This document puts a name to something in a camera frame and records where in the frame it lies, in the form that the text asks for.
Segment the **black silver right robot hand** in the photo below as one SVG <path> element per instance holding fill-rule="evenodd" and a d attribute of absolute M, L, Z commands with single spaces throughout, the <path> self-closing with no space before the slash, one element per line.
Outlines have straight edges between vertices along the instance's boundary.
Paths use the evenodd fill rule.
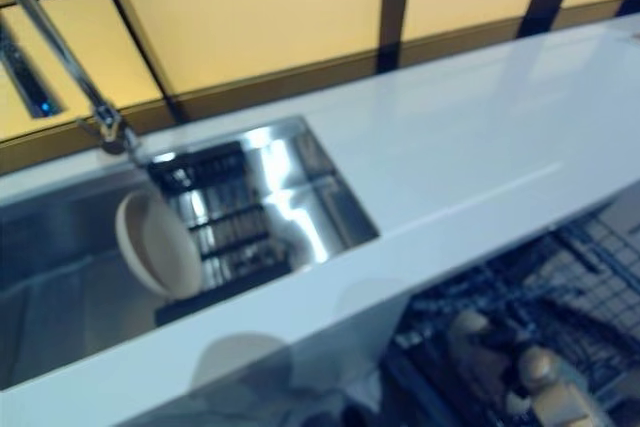
<path fill-rule="evenodd" d="M 484 332 L 478 383 L 495 407 L 511 416 L 527 412 L 542 426 L 608 426 L 610 418 L 588 381 L 550 348 L 515 333 Z"/>

